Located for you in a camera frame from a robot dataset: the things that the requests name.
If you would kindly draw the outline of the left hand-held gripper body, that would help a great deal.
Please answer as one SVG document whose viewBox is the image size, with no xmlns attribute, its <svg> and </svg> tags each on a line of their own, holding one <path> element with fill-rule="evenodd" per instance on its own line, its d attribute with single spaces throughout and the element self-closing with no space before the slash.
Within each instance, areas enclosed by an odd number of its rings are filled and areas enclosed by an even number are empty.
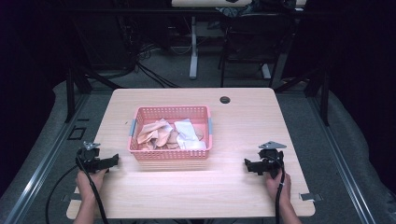
<svg viewBox="0 0 396 224">
<path fill-rule="evenodd" d="M 83 147 L 77 151 L 76 164 L 78 168 L 86 173 L 96 173 L 100 170 L 98 144 L 83 142 Z"/>
</svg>

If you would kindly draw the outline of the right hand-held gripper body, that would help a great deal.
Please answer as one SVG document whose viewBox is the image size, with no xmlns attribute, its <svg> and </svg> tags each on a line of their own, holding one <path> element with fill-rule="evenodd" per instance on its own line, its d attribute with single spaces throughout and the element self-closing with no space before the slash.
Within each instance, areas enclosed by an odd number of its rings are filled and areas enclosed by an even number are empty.
<svg viewBox="0 0 396 224">
<path fill-rule="evenodd" d="M 261 150 L 259 152 L 259 156 L 262 160 L 262 166 L 258 175 L 269 173 L 273 179 L 276 178 L 279 170 L 284 165 L 284 154 L 281 151 L 281 148 L 286 148 L 286 146 L 274 141 L 269 141 L 259 146 L 259 149 Z"/>
</svg>

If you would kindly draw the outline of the person's left hand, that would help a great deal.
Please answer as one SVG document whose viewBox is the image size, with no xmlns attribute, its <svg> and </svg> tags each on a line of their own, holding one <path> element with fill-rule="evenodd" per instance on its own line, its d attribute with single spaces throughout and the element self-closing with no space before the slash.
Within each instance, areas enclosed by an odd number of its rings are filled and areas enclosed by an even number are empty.
<svg viewBox="0 0 396 224">
<path fill-rule="evenodd" d="M 76 178 L 76 183 L 78 186 L 78 191 L 80 194 L 81 201 L 83 203 L 93 203 L 95 202 L 95 195 L 92 190 L 91 183 L 93 183 L 97 189 L 100 191 L 106 170 L 100 170 L 94 174 L 86 175 L 83 171 L 79 171 Z"/>
</svg>

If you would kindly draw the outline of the person's right hand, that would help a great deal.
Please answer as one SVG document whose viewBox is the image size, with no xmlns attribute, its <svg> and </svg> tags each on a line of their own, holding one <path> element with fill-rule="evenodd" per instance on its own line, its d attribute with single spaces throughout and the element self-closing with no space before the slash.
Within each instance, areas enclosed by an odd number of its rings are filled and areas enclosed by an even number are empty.
<svg viewBox="0 0 396 224">
<path fill-rule="evenodd" d="M 272 178 L 269 174 L 266 174 L 265 187 L 267 188 L 268 195 L 274 202 L 278 202 L 279 205 L 291 203 L 291 181 L 289 174 L 278 174 L 275 178 Z"/>
</svg>

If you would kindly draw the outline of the crumpled beige cloth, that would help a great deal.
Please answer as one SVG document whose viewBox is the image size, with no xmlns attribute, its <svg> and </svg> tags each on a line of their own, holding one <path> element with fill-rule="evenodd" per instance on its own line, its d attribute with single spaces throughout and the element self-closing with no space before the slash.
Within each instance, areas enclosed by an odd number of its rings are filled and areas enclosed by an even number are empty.
<svg viewBox="0 0 396 224">
<path fill-rule="evenodd" d="M 137 144 L 141 149 L 176 149 L 178 131 L 165 119 L 146 124 L 137 136 Z"/>
</svg>

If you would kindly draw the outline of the pink perforated plastic basket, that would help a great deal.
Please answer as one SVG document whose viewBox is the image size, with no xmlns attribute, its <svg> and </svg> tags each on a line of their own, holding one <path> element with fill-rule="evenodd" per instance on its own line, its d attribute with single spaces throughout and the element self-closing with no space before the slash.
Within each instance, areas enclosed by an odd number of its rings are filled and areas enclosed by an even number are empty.
<svg viewBox="0 0 396 224">
<path fill-rule="evenodd" d="M 161 119 L 168 121 L 174 128 L 176 121 L 189 119 L 195 127 L 204 131 L 206 149 L 141 149 L 137 144 L 137 136 L 143 126 Z M 141 106 L 134 115 L 128 150 L 138 161 L 205 160 L 212 148 L 212 136 L 210 110 L 205 105 Z"/>
</svg>

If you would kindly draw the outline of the crumpled white cloth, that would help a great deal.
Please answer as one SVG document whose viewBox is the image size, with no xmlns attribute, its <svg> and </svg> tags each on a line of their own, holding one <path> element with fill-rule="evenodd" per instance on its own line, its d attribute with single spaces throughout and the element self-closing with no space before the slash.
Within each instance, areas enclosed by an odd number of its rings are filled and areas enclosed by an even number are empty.
<svg viewBox="0 0 396 224">
<path fill-rule="evenodd" d="M 177 130 L 177 143 L 181 149 L 206 149 L 204 131 L 199 127 L 195 127 L 189 119 L 176 121 L 175 127 Z"/>
</svg>

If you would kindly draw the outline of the white desk leg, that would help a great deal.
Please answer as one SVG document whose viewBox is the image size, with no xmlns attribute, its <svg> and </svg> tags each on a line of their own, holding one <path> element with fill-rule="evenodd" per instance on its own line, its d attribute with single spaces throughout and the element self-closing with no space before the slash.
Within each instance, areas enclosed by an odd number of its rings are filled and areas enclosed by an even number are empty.
<svg viewBox="0 0 396 224">
<path fill-rule="evenodd" d="M 191 65 L 190 65 L 190 79 L 197 78 L 198 68 L 198 50 L 197 50 L 197 36 L 196 36 L 196 19 L 191 18 Z"/>
</svg>

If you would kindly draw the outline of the black chair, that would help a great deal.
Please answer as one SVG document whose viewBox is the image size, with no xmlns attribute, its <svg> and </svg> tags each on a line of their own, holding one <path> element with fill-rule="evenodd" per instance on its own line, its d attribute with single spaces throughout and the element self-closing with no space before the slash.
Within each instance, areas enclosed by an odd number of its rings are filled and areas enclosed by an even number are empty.
<svg viewBox="0 0 396 224">
<path fill-rule="evenodd" d="M 271 87 L 278 61 L 292 40 L 295 20 L 283 13 L 256 12 L 228 19 L 219 58 L 220 86 L 224 86 L 227 63 L 265 64 L 273 66 Z"/>
</svg>

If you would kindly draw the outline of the aluminium floor rail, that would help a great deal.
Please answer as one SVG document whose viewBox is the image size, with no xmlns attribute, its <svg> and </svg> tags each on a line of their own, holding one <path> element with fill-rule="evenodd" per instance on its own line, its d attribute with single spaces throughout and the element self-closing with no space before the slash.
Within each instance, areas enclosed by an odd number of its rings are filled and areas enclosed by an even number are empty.
<svg viewBox="0 0 396 224">
<path fill-rule="evenodd" d="M 338 174 L 343 181 L 350 201 L 353 203 L 356 213 L 361 220 L 361 224 L 376 224 L 373 214 L 361 193 L 361 189 L 358 186 L 353 174 L 351 173 L 341 148 L 339 147 L 333 135 L 331 127 L 327 126 L 321 118 L 317 100 L 315 98 L 308 97 L 307 102 L 313 110 L 316 121 L 320 126 L 320 129 L 324 132 L 324 135 L 330 145 L 332 160 L 337 168 Z"/>
<path fill-rule="evenodd" d="M 73 118 L 65 123 L 65 104 L 55 102 L 35 145 L 16 178 L 0 199 L 0 224 L 71 224 L 69 203 L 62 197 L 75 194 L 77 150 L 92 138 L 91 97 L 78 97 Z"/>
</svg>

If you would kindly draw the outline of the black frame post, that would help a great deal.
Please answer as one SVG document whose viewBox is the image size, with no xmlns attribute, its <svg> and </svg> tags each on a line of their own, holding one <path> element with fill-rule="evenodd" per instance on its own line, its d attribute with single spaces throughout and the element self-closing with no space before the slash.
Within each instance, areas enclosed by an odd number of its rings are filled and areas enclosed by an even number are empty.
<svg viewBox="0 0 396 224">
<path fill-rule="evenodd" d="M 320 95 L 320 117 L 325 126 L 329 125 L 328 121 L 328 100 L 329 100 L 329 76 L 323 74 L 323 82 Z"/>
<path fill-rule="evenodd" d="M 75 114 L 75 91 L 74 78 L 72 69 L 69 69 L 66 74 L 66 100 L 67 100 L 67 115 L 65 123 L 68 123 Z"/>
</svg>

